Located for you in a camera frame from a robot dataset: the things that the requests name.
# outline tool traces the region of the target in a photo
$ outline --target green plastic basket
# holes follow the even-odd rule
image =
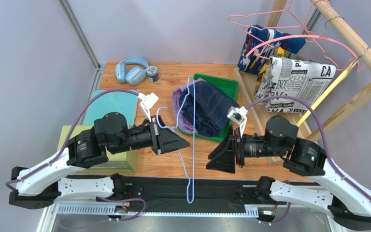
[[[205,81],[207,81],[208,83],[213,84],[217,88],[222,90],[231,99],[236,100],[236,98],[237,98],[238,82],[235,81],[235,80],[229,80],[229,79],[224,79],[224,78],[215,77],[215,76],[207,76],[207,75],[203,75],[203,74],[199,74],[199,73],[194,74],[193,78],[194,78],[194,80],[202,78]],[[229,120],[228,124],[223,129],[221,129],[218,132],[218,134],[214,137],[206,137],[206,136],[202,136],[198,133],[196,133],[196,137],[211,140],[211,141],[221,142],[227,136],[228,126],[231,125],[231,123],[232,123],[232,121]],[[193,134],[189,134],[189,133],[184,132],[180,128],[178,128],[178,131],[181,132],[182,134],[186,134],[186,135],[190,135],[190,136],[193,135]]]

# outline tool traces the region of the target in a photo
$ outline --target gray wall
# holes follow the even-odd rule
[[[331,2],[339,15],[343,16],[346,22],[371,46],[371,2],[353,1],[352,8],[348,1],[332,0]],[[316,33],[324,30],[324,23],[325,18],[321,18],[315,29]],[[344,43],[332,27],[329,27],[326,35]],[[341,66],[351,57],[339,46],[323,44],[327,48],[327,54],[338,61]],[[322,57],[322,52],[313,44],[307,44],[301,53],[310,59],[327,62]],[[371,71],[362,62],[361,71],[351,72],[317,108],[316,111],[321,121],[328,119],[369,82],[371,82]],[[309,118],[308,122],[313,129],[316,128],[313,120]],[[330,153],[337,164],[355,180],[371,189],[371,101],[329,132],[327,136]]]
[[[93,74],[56,0],[0,1],[0,231],[37,229],[42,210],[8,205],[4,183],[56,152]]]
[[[271,0],[70,0],[100,62],[140,56],[151,62],[237,63],[245,39],[229,15],[271,9]],[[267,22],[267,16],[239,19]]]

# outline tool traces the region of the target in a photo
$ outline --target hanger hook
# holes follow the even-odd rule
[[[329,21],[335,19],[335,18],[342,18],[342,19],[344,20],[344,17],[341,17],[341,16],[339,16],[339,15],[336,15],[336,16],[331,17],[331,18],[330,18],[329,20],[327,20],[327,22],[324,24],[324,27],[326,28],[326,30],[327,30],[327,23],[328,23]]]
[[[364,53],[366,53],[369,49],[370,49],[370,46],[367,46],[366,50],[364,50],[364,51],[360,54],[360,56],[357,57],[356,60],[359,60],[359,59],[364,55]]]

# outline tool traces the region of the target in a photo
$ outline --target white robotic arm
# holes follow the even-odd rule
[[[240,115],[240,111],[230,109],[228,116],[245,124],[245,115]],[[263,176],[256,187],[260,199],[303,205],[329,215],[349,229],[371,230],[371,199],[368,200],[355,186],[369,197],[371,190],[352,179],[334,162],[337,170],[333,168],[324,149],[314,142],[297,138],[297,132],[297,126],[280,116],[267,122],[264,136],[242,134],[241,128],[233,133],[230,128],[228,137],[209,155],[211,161],[206,168],[235,173],[235,164],[242,168],[245,158],[281,157],[285,168],[308,177],[326,191],[301,188]]]
[[[95,120],[92,129],[71,138],[59,157],[56,153],[32,168],[13,168],[11,183],[16,186],[10,193],[9,204],[38,209],[69,199],[112,197],[119,200],[125,192],[120,175],[101,179],[65,177],[107,162],[107,150],[116,154],[151,147],[156,154],[164,154],[190,146],[169,129],[155,127],[156,116],[150,118],[128,129],[122,114],[106,114]]]

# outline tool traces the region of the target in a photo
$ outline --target wooden tabletop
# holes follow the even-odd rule
[[[118,62],[108,62],[101,80],[100,89],[111,88],[133,88],[127,83],[119,83],[115,78],[115,66]],[[190,64],[190,63],[150,63],[158,68],[160,79],[157,82],[150,82],[145,79],[134,88],[138,88],[141,93],[149,94],[154,92],[159,97],[159,100],[151,109],[151,115],[155,115],[157,108],[167,107],[167,110],[160,110],[160,115],[164,123],[169,126],[175,125],[174,113],[171,106],[171,95],[174,89],[187,83],[187,77],[193,76],[195,73],[201,73],[226,79],[234,79],[233,69],[236,65],[232,64]],[[128,72],[133,66],[128,65]],[[241,94],[237,94],[237,103],[240,106],[244,105]],[[138,107],[135,119],[136,125],[140,125],[144,120],[144,114]],[[248,119],[244,133],[254,134],[254,128],[251,120]],[[188,175],[192,176],[193,162],[193,139],[190,136],[180,134],[188,140],[190,147],[182,149],[184,163],[187,168]],[[205,165],[209,161],[207,156],[218,146],[219,143],[196,138],[195,147],[195,177],[209,179],[238,179],[238,180],[258,180],[261,176],[270,176],[278,180],[290,181],[310,181],[305,177],[290,173],[282,165],[269,166],[265,158],[248,158],[245,159],[244,168],[236,167],[236,174],[228,174],[225,172],[207,170]],[[185,177],[183,166],[181,164],[178,152],[171,152],[162,155],[156,155],[150,148],[140,150],[137,172],[124,173],[124,175],[136,176],[158,176],[158,177]]]

